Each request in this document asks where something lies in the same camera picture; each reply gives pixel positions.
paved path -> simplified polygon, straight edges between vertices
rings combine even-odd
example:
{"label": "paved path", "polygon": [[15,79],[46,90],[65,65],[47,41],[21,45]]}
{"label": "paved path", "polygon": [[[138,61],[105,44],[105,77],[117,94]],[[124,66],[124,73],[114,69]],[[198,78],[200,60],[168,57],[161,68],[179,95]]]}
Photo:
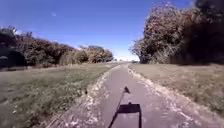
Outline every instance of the paved path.
{"label": "paved path", "polygon": [[[94,104],[92,107],[85,108],[86,105],[83,105],[80,109],[80,106],[74,106],[51,127],[108,128],[110,124],[111,128],[221,127],[214,121],[203,120],[200,113],[194,110],[179,108],[185,101],[174,103],[153,87],[134,78],[125,66],[114,69],[101,84],[97,98],[94,97],[97,101],[91,101]],[[121,99],[125,87],[130,94],[124,93]]]}

treeline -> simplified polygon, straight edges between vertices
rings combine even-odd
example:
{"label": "treeline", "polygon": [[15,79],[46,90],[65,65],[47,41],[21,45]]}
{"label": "treeline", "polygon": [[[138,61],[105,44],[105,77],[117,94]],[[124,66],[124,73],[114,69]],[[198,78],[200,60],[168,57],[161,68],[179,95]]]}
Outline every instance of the treeline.
{"label": "treeline", "polygon": [[112,59],[112,52],[100,46],[77,49],[58,42],[35,38],[32,32],[16,34],[14,27],[0,28],[0,68],[51,67],[85,62],[108,62]]}
{"label": "treeline", "polygon": [[131,52],[141,63],[223,64],[224,18],[212,2],[197,1],[190,9],[171,4],[153,8],[144,37]]}

blue sky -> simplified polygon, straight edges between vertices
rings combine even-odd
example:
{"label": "blue sky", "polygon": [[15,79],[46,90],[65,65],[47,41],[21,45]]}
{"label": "blue sky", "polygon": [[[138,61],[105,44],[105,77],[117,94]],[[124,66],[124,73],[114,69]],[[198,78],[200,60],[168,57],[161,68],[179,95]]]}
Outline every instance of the blue sky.
{"label": "blue sky", "polygon": [[[0,26],[15,26],[48,40],[79,45],[100,45],[115,58],[138,59],[129,51],[143,36],[153,3],[165,0],[0,0]],[[171,0],[179,8],[191,0]]]}

path edge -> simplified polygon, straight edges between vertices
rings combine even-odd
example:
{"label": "path edge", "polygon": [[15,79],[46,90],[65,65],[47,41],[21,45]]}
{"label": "path edge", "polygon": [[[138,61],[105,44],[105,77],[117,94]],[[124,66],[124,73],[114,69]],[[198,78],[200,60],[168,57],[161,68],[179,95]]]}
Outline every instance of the path edge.
{"label": "path edge", "polygon": [[85,102],[89,101],[90,100],[89,98],[94,97],[96,94],[93,94],[93,93],[95,93],[96,91],[99,91],[99,89],[101,89],[103,83],[109,77],[110,73],[113,70],[116,70],[116,69],[118,69],[120,67],[121,67],[121,65],[117,65],[117,66],[109,69],[108,71],[104,72],[99,78],[97,78],[94,83],[91,83],[91,84],[87,85],[87,92],[88,93],[87,94],[83,94],[81,97],[79,97],[77,99],[76,103],[74,105],[72,105],[65,112],[59,113],[59,114],[56,114],[56,115],[53,115],[53,117],[49,121],[45,122],[46,128],[54,128],[55,127],[55,124],[58,124],[59,123],[59,120],[61,118],[63,118],[64,115],[66,115],[67,113],[69,113],[72,108],[81,106],[81,105],[85,104]]}
{"label": "path edge", "polygon": [[155,91],[163,94],[164,96],[166,96],[168,99],[172,100],[175,103],[178,102],[183,103],[184,105],[181,105],[180,109],[187,109],[187,111],[194,110],[194,114],[203,121],[209,123],[212,126],[212,128],[224,128],[224,119],[221,118],[217,113],[209,110],[209,108],[207,108],[206,106],[195,103],[189,97],[180,94],[178,91],[153,83],[150,79],[136,72],[134,69],[131,69],[129,65],[127,65],[127,69],[128,72],[131,73],[135,79],[140,80],[141,83],[143,83],[144,85],[152,87],[153,89],[155,89]]}

grass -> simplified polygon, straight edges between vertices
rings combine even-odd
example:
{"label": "grass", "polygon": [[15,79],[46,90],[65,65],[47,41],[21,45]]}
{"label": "grass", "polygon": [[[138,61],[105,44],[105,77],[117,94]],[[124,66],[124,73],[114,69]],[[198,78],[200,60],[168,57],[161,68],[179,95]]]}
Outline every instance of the grass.
{"label": "grass", "polygon": [[224,117],[224,66],[133,64],[130,68]]}
{"label": "grass", "polygon": [[87,93],[87,85],[114,65],[0,73],[0,127],[44,127],[52,115],[64,112]]}

